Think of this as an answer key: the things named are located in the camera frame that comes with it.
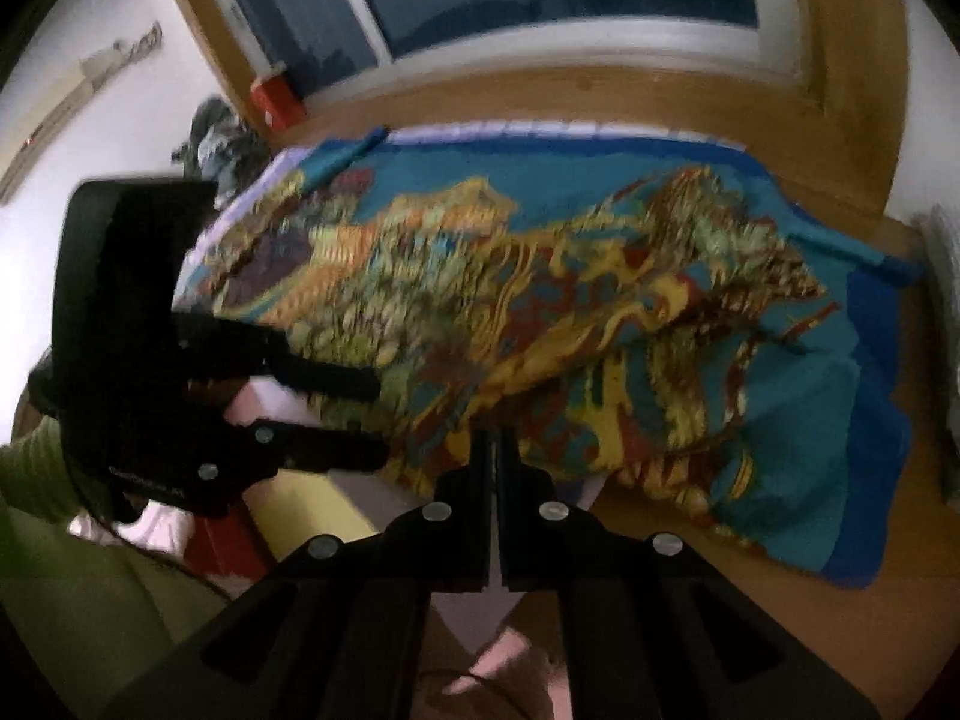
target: black cable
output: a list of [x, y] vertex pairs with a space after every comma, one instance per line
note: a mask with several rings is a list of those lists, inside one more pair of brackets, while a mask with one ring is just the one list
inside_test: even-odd
[[510, 693], [507, 693], [507, 691], [501, 688], [496, 682], [488, 680], [486, 677], [454, 668], [431, 668], [426, 671], [421, 671], [421, 673], [416, 675], [417, 679], [424, 677], [459, 677], [464, 680], [473, 680], [477, 685], [482, 685], [483, 688], [490, 690], [491, 693], [496, 693], [503, 701], [510, 704], [512, 710], [522, 717], [523, 720], [534, 720], [533, 715], [527, 712], [527, 710], [520, 705], [520, 702], [517, 702], [517, 699], [512, 697]]
[[101, 528], [103, 528], [104, 531], [107, 531], [107, 533], [109, 533], [111, 536], [116, 538], [117, 541], [120, 541], [121, 543], [126, 544], [126, 546], [138, 552], [147, 560], [151, 560], [156, 565], [163, 566], [165, 568], [170, 568], [178, 573], [181, 573], [187, 579], [198, 581], [200, 584], [206, 587], [206, 589], [208, 589], [210, 592], [217, 595], [223, 601], [226, 601], [228, 604], [233, 603], [234, 598], [232, 597], [232, 595], [230, 595], [221, 586], [218, 586], [218, 584], [216, 584], [214, 581], [210, 581], [207, 577], [203, 577], [203, 576], [200, 576], [200, 574], [194, 573], [189, 568], [187, 568], [183, 563], [181, 563], [179, 560], [174, 559], [174, 557], [171, 557], [170, 555], [167, 555], [164, 552], [157, 552], [152, 549], [147, 549], [146, 547], [141, 547], [139, 544], [134, 544], [132, 541], [128, 541], [126, 538], [121, 536], [120, 533], [117, 531], [117, 528], [115, 528], [112, 525], [112, 523], [107, 522], [107, 520], [104, 520], [102, 517], [100, 517], [99, 514], [97, 514], [96, 509], [94, 509], [93, 505], [90, 504], [90, 499], [86, 497], [86, 494], [83, 492], [83, 490], [80, 489], [80, 486], [77, 484], [77, 480], [74, 478], [73, 469], [71, 469], [70, 464], [67, 463], [66, 467], [67, 467], [67, 476], [70, 478], [70, 483], [73, 485], [74, 493], [75, 495], [77, 495], [77, 498], [80, 501], [80, 505], [84, 509], [86, 509], [86, 512], [90, 515], [93, 521], [96, 522]]

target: silver screw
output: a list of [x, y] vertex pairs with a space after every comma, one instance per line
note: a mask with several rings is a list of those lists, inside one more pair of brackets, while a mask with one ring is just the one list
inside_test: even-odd
[[212, 482], [220, 475], [220, 469], [213, 463], [204, 463], [197, 469], [197, 476], [205, 482]]
[[307, 555], [314, 560], [327, 560], [337, 554], [340, 549], [340, 540], [336, 536], [315, 536], [306, 545]]
[[448, 503], [434, 501], [424, 506], [421, 512], [427, 522], [444, 522], [446, 519], [450, 519], [450, 514], [453, 514], [453, 509], [450, 508], [450, 504]]
[[570, 509], [565, 503], [560, 501], [547, 501], [542, 503], [539, 508], [541, 517], [547, 522], [563, 522], [570, 516]]
[[680, 551], [683, 550], [683, 538], [675, 533], [657, 533], [654, 536], [654, 549], [664, 557], [680, 555]]

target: wall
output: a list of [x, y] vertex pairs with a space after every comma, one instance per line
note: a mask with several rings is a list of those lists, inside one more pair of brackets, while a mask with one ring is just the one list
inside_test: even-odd
[[133, 41], [158, 20], [163, 45], [100, 90], [0, 208], [0, 440], [13, 424], [27, 373], [50, 343], [59, 231], [83, 179], [175, 172], [197, 104], [218, 93], [174, 0], [61, 0], [0, 92], [0, 131], [28, 110], [70, 63]]
[[904, 0], [910, 82], [886, 213], [905, 223], [936, 202], [960, 209], [960, 55], [923, 0]]

